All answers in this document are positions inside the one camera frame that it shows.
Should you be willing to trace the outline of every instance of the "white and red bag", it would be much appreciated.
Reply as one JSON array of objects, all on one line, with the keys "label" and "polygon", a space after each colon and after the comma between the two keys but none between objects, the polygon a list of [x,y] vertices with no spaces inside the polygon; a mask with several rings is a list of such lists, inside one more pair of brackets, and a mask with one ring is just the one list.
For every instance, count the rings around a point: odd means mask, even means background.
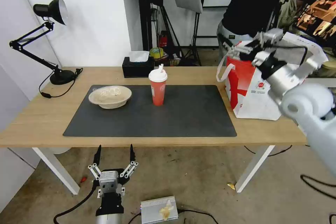
[{"label": "white and red bag", "polygon": [[237,118],[278,120],[281,113],[277,104],[267,94],[270,85],[261,78],[261,72],[249,61],[227,57],[226,70],[219,73],[224,58],[217,68],[217,81],[225,81],[225,90]]}]

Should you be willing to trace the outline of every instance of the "red cup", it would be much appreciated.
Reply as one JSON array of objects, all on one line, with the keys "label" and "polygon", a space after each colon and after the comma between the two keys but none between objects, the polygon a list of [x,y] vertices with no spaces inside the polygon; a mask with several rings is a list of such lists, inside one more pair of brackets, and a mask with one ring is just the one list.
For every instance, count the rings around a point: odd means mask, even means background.
[{"label": "red cup", "polygon": [[166,80],[168,78],[166,71],[163,69],[163,64],[158,69],[152,70],[148,78],[152,88],[152,98],[155,106],[162,106],[165,98]]},{"label": "red cup", "polygon": [[166,89],[166,81],[163,82],[150,82],[152,88],[152,98],[153,104],[155,106],[162,106],[163,100],[165,98],[165,89]]}]

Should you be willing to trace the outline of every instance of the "white lid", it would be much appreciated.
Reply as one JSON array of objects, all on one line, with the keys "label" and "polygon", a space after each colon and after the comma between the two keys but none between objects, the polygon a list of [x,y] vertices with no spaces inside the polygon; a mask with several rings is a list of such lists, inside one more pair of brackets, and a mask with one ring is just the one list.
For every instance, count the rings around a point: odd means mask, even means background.
[{"label": "white lid", "polygon": [[152,70],[148,78],[153,81],[153,82],[164,82],[165,80],[168,79],[168,75],[166,71],[163,69],[163,64],[159,65],[158,69]]}]

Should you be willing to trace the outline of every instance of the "lamp base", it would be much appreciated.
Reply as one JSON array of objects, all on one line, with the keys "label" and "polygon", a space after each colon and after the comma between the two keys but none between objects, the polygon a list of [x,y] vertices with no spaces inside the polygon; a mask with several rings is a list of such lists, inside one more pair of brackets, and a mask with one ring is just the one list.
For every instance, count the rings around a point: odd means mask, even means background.
[{"label": "lamp base", "polygon": [[60,72],[55,72],[50,76],[50,82],[54,85],[63,85],[73,81],[74,78],[74,72],[70,70],[61,70]]}]

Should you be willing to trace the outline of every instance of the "black tissue box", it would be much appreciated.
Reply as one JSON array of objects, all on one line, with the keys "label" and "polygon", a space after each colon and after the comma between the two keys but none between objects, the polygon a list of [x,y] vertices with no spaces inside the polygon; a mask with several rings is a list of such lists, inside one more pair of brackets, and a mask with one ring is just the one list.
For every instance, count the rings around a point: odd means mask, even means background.
[{"label": "black tissue box", "polygon": [[152,57],[148,57],[146,62],[131,62],[129,57],[125,57],[122,65],[125,78],[148,77],[154,69],[154,60]]}]

